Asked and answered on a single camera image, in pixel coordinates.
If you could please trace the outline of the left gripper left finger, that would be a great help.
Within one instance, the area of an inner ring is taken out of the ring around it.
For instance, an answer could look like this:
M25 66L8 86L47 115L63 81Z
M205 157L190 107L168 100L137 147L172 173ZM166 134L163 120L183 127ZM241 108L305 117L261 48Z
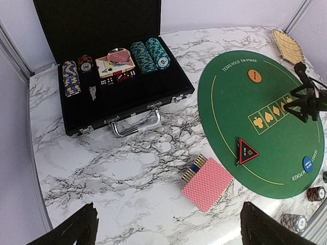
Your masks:
M98 225L98 212L91 202L30 244L95 244Z

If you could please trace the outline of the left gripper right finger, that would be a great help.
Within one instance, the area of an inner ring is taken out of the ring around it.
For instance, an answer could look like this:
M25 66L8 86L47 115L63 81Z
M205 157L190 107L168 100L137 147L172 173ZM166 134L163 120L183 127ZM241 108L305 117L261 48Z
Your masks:
M252 202L244 202L240 220L242 244L314 244L279 224Z

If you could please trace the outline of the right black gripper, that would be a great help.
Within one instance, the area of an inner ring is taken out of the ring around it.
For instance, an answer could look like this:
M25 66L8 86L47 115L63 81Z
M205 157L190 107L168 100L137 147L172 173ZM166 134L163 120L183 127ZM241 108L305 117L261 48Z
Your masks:
M304 63L295 64L294 71L302 84L290 92L296 100L285 105L287 112L304 123L308 121L309 116L312 120L317 120L319 112L326 111L326 90L317 89L318 96L316 96L315 87L307 76L306 69Z

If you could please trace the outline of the orange big blind button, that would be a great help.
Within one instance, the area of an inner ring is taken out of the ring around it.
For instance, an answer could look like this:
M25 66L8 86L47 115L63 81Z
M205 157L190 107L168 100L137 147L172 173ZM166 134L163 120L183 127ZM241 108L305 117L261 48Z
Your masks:
M262 76L261 74L254 70L254 69L250 69L248 71L248 77L254 82L254 83L260 83L262 81Z

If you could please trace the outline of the blue small blind button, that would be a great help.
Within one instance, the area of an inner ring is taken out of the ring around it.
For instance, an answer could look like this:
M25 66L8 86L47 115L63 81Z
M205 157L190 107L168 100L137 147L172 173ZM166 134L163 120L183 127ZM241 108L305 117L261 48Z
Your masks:
M311 173L314 170L314 161L311 157L305 156L302 160L303 169L307 173Z

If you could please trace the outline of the black triangular dealer button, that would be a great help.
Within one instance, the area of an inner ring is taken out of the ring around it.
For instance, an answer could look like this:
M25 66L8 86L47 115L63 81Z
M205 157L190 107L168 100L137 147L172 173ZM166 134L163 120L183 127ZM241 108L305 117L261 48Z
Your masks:
M236 166L241 166L260 155L259 152L250 146L244 139L238 137L237 140L238 156Z

